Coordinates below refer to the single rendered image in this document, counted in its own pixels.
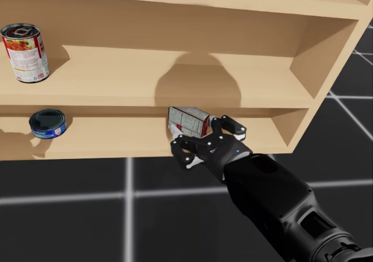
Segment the blue flat can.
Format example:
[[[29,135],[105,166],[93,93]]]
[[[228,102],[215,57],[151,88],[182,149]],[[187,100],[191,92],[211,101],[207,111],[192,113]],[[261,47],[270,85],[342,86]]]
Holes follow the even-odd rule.
[[[39,139],[54,139],[64,134],[67,122],[64,113],[58,109],[42,109],[29,119],[32,134]]]

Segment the red and white carton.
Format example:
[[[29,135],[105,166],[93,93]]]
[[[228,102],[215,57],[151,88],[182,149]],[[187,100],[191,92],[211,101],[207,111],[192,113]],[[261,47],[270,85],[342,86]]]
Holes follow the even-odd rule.
[[[169,107],[168,128],[172,125],[187,136],[201,138],[207,134],[209,114],[196,107]]]

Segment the pale wooden shelf unit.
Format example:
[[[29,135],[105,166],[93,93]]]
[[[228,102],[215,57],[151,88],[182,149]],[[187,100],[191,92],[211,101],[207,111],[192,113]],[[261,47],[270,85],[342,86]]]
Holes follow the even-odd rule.
[[[169,156],[171,106],[291,153],[372,17],[373,0],[0,0],[0,28],[38,26],[51,71],[19,82],[0,39],[0,160]],[[32,134],[42,109],[64,134]]]

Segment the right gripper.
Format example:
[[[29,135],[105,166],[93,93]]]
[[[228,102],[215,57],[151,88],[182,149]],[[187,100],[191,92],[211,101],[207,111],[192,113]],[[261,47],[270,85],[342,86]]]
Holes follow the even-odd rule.
[[[171,125],[171,153],[183,169],[192,169],[203,163],[213,176],[225,184],[225,165],[252,154],[252,150],[242,142],[246,139],[247,129],[227,115],[221,118],[210,116],[209,127],[211,134],[198,138],[187,136]]]

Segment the red and white can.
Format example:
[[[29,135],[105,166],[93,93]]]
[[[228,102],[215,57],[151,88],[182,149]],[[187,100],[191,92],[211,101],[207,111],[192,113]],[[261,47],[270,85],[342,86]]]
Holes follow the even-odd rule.
[[[37,26],[9,24],[0,30],[0,36],[18,81],[38,83],[50,75],[43,39]]]

